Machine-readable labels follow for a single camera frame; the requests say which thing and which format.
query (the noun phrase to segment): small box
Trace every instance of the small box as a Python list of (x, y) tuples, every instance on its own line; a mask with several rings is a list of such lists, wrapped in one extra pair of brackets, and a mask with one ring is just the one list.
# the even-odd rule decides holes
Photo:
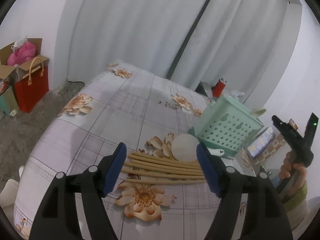
[[(295, 129), (298, 129), (297, 124), (290, 119), (289, 124)], [(284, 144), (286, 144), (287, 142), (284, 140), (283, 136), (281, 134), (279, 134), (276, 138), (274, 138), (267, 146), (267, 148), (260, 154), (258, 154), (257, 156), (255, 156), (253, 158), (254, 163), (259, 166), (261, 164), (263, 164), (267, 159), (269, 159), (270, 157), (272, 157), (273, 155), (276, 154), (276, 152), (278, 151), (278, 149), (280, 147), (282, 147)]]
[(14, 97), (12, 86), (9, 86), (9, 88), (0, 95), (0, 109), (4, 111), (6, 115), (15, 116), (18, 112), (19, 107)]
[(275, 138), (276, 135), (271, 126), (265, 128), (261, 133), (259, 133), (252, 141), (248, 143), (248, 147), (245, 148), (246, 153), (254, 158), (259, 153), (261, 153), (270, 143), (270, 141)]

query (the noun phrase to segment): white curtain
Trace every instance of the white curtain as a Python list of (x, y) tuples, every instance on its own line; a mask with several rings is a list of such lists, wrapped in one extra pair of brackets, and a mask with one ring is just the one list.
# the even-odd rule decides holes
[(68, 80), (89, 82), (121, 59), (165, 77), (205, 0), (84, 0)]
[(288, 8), (288, 0), (211, 0), (171, 79), (194, 90), (223, 77), (245, 100), (271, 61)]
[[(116, 59), (165, 77), (205, 1), (84, 0), (68, 80), (87, 83)], [(245, 100), (271, 61), (288, 7), (288, 0), (211, 0), (171, 79), (194, 90), (223, 77)]]

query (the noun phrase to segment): bamboo stick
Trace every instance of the bamboo stick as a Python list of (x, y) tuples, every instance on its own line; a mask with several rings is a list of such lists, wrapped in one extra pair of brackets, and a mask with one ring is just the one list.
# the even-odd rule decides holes
[(169, 169), (166, 169), (166, 166), (163, 166), (162, 168), (156, 168), (156, 167), (150, 167), (148, 165), (136, 164), (136, 163), (131, 163), (131, 162), (124, 162), (124, 166), (145, 169), (148, 171), (158, 171), (158, 172), (171, 173), (171, 174), (203, 176), (202, 172), (197, 172), (197, 171), (192, 172), (191, 170), (190, 171), (169, 170)]
[(141, 179), (125, 179), (126, 182), (139, 183), (139, 184), (149, 184), (149, 185), (186, 185), (186, 184), (200, 184), (206, 183), (205, 179), (195, 179), (195, 180), (141, 180)]
[(188, 163), (188, 162), (178, 162), (178, 161), (174, 161), (174, 160), (170, 160), (170, 159), (164, 159), (164, 158), (159, 158), (150, 154), (145, 154), (145, 153), (140, 153), (140, 152), (132, 152), (131, 154), (133, 155), (137, 155), (140, 157), (145, 157), (145, 158), (149, 158), (149, 159), (153, 159), (153, 160), (157, 160), (157, 161), (162, 161), (162, 162), (169, 162), (169, 163), (180, 163), (180, 164), (185, 164), (188, 166), (196, 166), (196, 167), (200, 167), (199, 163)]
[(135, 175), (142, 175), (147, 177), (153, 178), (170, 178), (170, 179), (204, 179), (204, 176), (198, 175), (175, 175), (175, 174), (164, 174), (152, 171), (136, 171), (136, 170), (129, 170), (129, 169), (122, 169), (121, 172), (123, 173), (130, 173)]
[(168, 170), (175, 170), (175, 171), (192, 171), (192, 172), (198, 172), (200, 174), (203, 174), (201, 170), (195, 170), (195, 169), (185, 169), (185, 168), (178, 168), (178, 167), (171, 167), (171, 166), (164, 166), (164, 165), (159, 165), (159, 164), (154, 164), (154, 163), (147, 163), (147, 162), (142, 162), (142, 161), (138, 161), (138, 160), (131, 160), (132, 163), (136, 163), (136, 164), (141, 164), (141, 165), (146, 165), (146, 166), (150, 166), (150, 167), (156, 167), (156, 168), (166, 168)]
[(186, 169), (193, 169), (193, 170), (201, 170), (201, 168), (199, 166), (189, 166), (186, 164), (180, 164), (179, 162), (174, 162), (174, 163), (165, 162), (165, 161), (162, 161), (164, 159), (161, 159), (161, 158), (159, 158), (161, 160), (161, 161), (159, 161), (159, 160), (154, 160), (151, 158), (140, 157), (138, 155), (133, 155), (133, 154), (129, 154), (128, 157), (131, 159), (134, 159), (134, 160), (144, 161), (144, 162), (148, 162), (148, 163), (155, 163), (155, 164), (160, 164), (160, 165), (164, 165), (164, 166), (186, 168)]

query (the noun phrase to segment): red lighter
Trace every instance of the red lighter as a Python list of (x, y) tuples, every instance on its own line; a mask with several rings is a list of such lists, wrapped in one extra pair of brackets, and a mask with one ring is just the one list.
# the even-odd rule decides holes
[(217, 82), (217, 84), (212, 87), (212, 96), (215, 98), (219, 98), (219, 96), (221, 95), (223, 89), (226, 86), (227, 81), (224, 80), (223, 78), (219, 79), (219, 81)]

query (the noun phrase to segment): basket hole pattern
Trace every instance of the basket hole pattern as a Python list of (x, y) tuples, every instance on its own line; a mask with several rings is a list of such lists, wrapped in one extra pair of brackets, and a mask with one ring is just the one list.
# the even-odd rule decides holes
[(221, 122), (225, 122), (228, 118), (229, 114), (225, 114), (223, 117), (220, 118)]
[(204, 131), (201, 138), (238, 151), (248, 143), (254, 132), (251, 125), (241, 122), (239, 118), (227, 113), (207, 126), (207, 130)]

